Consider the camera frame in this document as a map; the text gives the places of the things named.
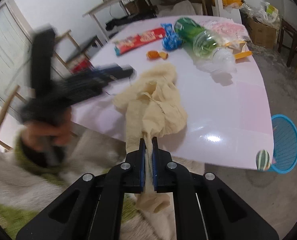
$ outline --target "blue laundry basket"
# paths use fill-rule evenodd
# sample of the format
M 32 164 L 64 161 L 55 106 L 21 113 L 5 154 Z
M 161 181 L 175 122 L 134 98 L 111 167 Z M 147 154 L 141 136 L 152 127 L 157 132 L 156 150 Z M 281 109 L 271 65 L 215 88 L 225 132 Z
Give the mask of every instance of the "blue laundry basket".
M 274 152 L 276 163 L 269 171 L 285 174 L 290 172 L 297 163 L 297 128 L 287 116 L 272 116 Z

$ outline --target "door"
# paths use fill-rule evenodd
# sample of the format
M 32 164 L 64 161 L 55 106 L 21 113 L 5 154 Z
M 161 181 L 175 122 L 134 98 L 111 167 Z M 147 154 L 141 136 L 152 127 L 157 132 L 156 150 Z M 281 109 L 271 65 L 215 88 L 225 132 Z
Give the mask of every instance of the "door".
M 0 6 L 0 103 L 18 84 L 28 87 L 27 65 L 30 40 L 13 17 L 8 5 Z M 11 107 L 21 102 L 14 99 Z

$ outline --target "clear plastic bottle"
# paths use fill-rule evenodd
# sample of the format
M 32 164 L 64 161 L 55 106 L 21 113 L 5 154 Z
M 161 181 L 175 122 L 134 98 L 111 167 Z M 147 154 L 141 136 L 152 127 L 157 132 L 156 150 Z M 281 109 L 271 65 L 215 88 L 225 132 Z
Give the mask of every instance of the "clear plastic bottle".
M 193 21 L 191 18 L 182 17 L 174 24 L 174 31 L 191 44 L 194 53 L 201 58 L 209 58 L 218 47 L 216 35 L 203 26 Z
M 227 48 L 217 47 L 213 51 L 211 58 L 215 64 L 225 63 L 227 65 L 235 65 L 235 57 Z

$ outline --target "orange snack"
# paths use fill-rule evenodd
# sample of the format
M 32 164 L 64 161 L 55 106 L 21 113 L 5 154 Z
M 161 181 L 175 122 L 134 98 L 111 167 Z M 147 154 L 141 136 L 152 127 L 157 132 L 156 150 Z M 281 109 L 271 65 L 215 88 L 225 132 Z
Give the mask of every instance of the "orange snack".
M 160 54 L 156 50 L 151 50 L 146 54 L 148 59 L 157 59 L 160 57 Z
M 159 55 L 163 60 L 166 60 L 168 58 L 168 53 L 166 52 L 160 52 Z

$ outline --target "blurred hand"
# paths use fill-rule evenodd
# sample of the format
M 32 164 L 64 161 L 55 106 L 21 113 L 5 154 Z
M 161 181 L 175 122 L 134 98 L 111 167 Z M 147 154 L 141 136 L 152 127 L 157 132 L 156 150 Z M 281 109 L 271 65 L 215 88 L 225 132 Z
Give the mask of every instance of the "blurred hand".
M 53 144 L 56 146 L 67 145 L 71 140 L 71 108 L 68 108 L 63 117 L 63 123 L 58 126 L 38 121 L 30 121 L 25 124 L 26 129 L 22 132 L 23 143 L 37 151 L 43 151 L 41 136 L 53 136 Z

